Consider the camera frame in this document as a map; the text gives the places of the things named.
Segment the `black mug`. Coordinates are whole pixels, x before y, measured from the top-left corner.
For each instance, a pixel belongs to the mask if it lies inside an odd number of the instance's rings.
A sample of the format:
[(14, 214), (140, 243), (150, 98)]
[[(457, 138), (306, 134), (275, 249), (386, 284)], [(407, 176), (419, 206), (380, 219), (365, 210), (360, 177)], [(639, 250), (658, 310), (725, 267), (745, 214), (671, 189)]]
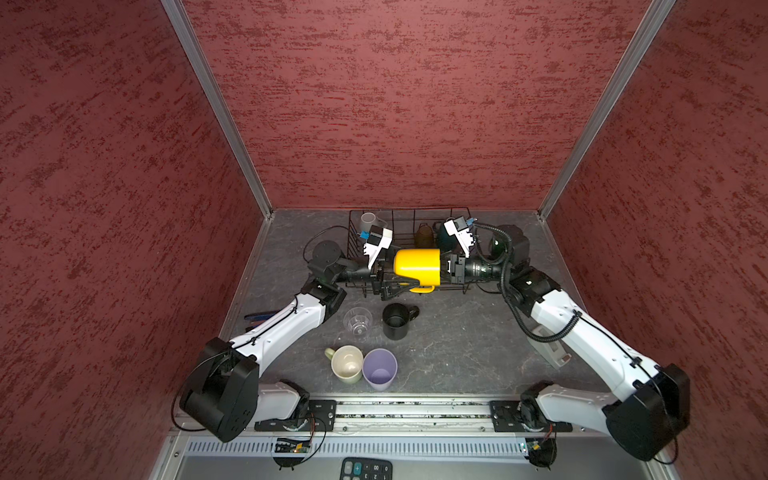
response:
[(382, 312), (384, 335), (393, 341), (402, 340), (408, 333), (410, 322), (419, 314), (420, 308), (415, 305), (388, 304)]

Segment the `yellow mug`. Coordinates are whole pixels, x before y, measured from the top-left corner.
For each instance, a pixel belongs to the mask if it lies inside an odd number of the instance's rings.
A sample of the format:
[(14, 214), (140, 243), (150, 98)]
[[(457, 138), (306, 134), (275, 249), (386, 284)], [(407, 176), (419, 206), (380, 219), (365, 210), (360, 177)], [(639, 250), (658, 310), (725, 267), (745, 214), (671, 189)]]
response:
[(394, 257), (394, 274), (416, 285), (412, 293), (429, 294), (441, 285), (441, 253), (439, 249), (401, 249)]

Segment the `olive green glass cup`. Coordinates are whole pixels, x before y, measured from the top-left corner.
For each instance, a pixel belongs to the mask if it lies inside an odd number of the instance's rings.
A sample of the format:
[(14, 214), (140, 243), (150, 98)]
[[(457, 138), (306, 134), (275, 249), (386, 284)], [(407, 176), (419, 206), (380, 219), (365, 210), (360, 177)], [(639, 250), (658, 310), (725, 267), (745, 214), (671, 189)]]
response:
[(435, 247), (434, 232), (427, 223), (421, 223), (414, 233), (414, 246), (418, 249), (433, 249)]

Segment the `grey white mug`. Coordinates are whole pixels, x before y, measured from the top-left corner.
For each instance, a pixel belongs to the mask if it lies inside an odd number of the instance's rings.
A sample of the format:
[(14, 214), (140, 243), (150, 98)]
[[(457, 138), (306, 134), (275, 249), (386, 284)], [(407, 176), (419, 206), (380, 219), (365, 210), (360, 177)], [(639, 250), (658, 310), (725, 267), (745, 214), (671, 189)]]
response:
[(369, 234), (374, 227), (380, 227), (381, 222), (378, 216), (373, 212), (363, 212), (359, 220), (359, 231), (361, 234)]

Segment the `lilac plastic cup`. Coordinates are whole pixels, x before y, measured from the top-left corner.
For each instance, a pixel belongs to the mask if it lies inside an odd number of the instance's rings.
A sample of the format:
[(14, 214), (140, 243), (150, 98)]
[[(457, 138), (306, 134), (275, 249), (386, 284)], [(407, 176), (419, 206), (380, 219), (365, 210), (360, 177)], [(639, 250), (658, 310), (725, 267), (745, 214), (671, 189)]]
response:
[(395, 355), (383, 348), (371, 350), (363, 360), (362, 373), (366, 382), (376, 391), (387, 390), (398, 372)]

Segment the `dark green mug white inside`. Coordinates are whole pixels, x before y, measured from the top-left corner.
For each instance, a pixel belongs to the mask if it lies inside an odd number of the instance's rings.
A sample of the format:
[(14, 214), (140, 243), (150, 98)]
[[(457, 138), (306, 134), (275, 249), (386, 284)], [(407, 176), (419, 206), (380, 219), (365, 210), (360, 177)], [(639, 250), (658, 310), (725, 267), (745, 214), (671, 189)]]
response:
[(436, 234), (435, 244), (443, 253), (452, 252), (458, 247), (458, 240), (454, 235), (449, 234), (444, 226), (441, 226)]

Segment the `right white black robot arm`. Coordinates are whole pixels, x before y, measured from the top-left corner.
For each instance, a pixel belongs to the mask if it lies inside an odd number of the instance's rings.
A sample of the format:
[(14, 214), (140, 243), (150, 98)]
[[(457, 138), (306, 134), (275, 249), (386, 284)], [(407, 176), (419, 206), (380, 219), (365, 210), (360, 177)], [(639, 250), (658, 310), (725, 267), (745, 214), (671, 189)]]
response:
[(519, 228), (503, 230), (462, 217), (444, 222), (461, 254), (446, 268), (457, 284), (495, 281), (525, 336), (547, 346), (563, 342), (603, 380), (608, 392), (541, 381), (524, 391), (517, 420), (530, 431), (570, 423), (610, 436), (624, 451), (654, 461), (690, 423), (690, 379), (627, 345), (586, 313), (546, 273), (534, 268)]

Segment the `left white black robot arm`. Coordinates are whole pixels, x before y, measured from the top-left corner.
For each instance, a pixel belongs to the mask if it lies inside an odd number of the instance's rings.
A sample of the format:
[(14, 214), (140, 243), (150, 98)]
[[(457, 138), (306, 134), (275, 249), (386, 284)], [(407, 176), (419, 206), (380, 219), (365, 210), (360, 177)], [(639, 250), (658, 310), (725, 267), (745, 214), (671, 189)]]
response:
[(345, 257), (333, 241), (317, 244), (308, 262), (310, 275), (292, 302), (246, 334), (208, 341), (172, 410), (185, 412), (200, 430), (222, 442), (233, 440), (252, 422), (282, 420), (303, 427), (309, 420), (309, 393), (290, 381), (262, 384), (260, 378), (294, 342), (339, 309), (346, 292), (338, 284), (368, 276), (373, 289), (383, 292), (387, 272), (394, 273), (395, 286), (406, 289), (431, 292), (440, 282), (437, 249), (400, 249), (393, 257), (381, 256), (373, 244), (364, 250), (366, 259), (357, 261)]

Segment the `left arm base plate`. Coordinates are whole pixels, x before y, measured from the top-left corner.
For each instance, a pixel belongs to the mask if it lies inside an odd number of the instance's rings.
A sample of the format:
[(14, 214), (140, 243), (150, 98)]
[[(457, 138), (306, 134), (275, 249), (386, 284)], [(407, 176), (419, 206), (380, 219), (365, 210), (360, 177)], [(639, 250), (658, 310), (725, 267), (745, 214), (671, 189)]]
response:
[(298, 414), (293, 418), (279, 420), (271, 419), (255, 422), (256, 432), (286, 432), (311, 433), (319, 430), (332, 431), (336, 417), (337, 402), (335, 400), (307, 400), (299, 405)]

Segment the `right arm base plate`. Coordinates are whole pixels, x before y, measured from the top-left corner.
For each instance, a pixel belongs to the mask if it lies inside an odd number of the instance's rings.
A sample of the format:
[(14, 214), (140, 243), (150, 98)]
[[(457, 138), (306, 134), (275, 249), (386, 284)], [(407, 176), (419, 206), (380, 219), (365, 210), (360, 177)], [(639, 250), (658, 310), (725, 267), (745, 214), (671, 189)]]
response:
[(565, 422), (552, 422), (545, 418), (534, 401), (495, 400), (489, 403), (490, 418), (497, 433), (572, 432), (573, 426)]

